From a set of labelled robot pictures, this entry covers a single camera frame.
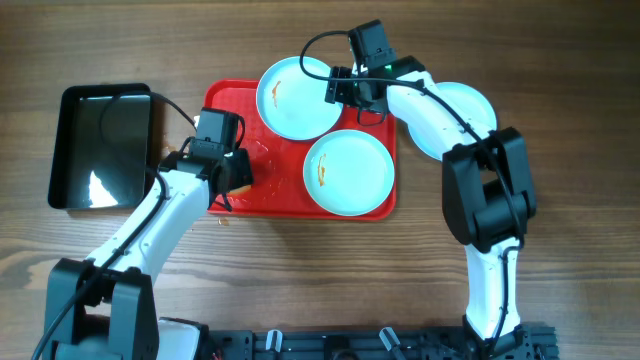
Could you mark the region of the orange green scrub sponge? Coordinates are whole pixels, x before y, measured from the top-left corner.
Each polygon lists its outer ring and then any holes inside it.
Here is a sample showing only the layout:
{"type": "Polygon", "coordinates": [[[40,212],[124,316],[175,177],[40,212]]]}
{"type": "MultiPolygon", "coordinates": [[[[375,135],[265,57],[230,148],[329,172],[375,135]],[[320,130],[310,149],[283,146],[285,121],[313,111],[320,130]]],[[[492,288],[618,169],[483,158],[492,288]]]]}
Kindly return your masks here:
{"type": "Polygon", "coordinates": [[[229,195],[234,195],[234,196],[241,195],[241,194],[244,194],[244,193],[248,192],[249,190],[251,190],[251,188],[252,188],[252,185],[245,185],[245,186],[239,187],[237,189],[230,190],[228,192],[228,194],[229,195]]]}

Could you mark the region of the light blue plate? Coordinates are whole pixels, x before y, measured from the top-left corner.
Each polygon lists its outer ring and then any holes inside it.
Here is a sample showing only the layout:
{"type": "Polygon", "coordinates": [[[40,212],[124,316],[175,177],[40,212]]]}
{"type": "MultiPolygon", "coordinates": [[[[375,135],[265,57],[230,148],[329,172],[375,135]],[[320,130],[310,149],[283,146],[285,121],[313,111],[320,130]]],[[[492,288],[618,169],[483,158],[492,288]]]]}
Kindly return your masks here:
{"type": "MultiPolygon", "coordinates": [[[[488,130],[498,129],[498,119],[489,100],[476,89],[459,82],[439,82],[435,86],[448,100],[451,100],[462,112],[471,118],[469,124],[474,127],[482,123],[488,130]]],[[[414,144],[427,156],[440,161],[441,154],[432,148],[429,142],[421,138],[410,126],[409,136],[414,144]]]]}
{"type": "Polygon", "coordinates": [[[311,199],[331,214],[355,217],[382,205],[395,183],[390,152],[359,130],[331,132],[306,154],[303,183],[311,199]]]}
{"type": "Polygon", "coordinates": [[[315,139],[336,125],[343,110],[341,104],[325,101],[326,88],[326,81],[301,70],[298,56],[282,59],[259,80],[258,113],[263,123],[282,138],[315,139]]]}

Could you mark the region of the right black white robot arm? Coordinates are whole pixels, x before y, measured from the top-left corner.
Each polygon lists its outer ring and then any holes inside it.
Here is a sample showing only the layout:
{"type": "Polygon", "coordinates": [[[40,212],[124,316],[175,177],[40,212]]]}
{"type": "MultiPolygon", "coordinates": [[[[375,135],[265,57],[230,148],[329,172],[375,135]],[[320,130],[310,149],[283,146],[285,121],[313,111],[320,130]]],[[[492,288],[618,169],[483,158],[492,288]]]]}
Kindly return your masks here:
{"type": "Polygon", "coordinates": [[[529,349],[516,305],[516,270],[537,202],[522,135],[498,129],[479,91],[435,82],[413,57],[358,61],[325,77],[327,102],[393,115],[440,161],[443,216],[467,259],[465,357],[498,359],[529,349]]]}

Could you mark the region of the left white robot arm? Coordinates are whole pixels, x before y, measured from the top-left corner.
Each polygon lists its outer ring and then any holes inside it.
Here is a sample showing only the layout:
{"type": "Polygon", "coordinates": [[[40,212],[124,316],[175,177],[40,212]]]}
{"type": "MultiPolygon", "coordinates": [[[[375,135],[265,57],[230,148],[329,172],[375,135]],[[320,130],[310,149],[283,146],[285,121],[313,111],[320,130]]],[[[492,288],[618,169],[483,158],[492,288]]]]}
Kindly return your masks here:
{"type": "Polygon", "coordinates": [[[153,284],[180,239],[217,197],[253,181],[249,154],[171,153],[122,227],[82,261],[48,278],[36,359],[209,359],[206,325],[160,318],[153,284]]]}

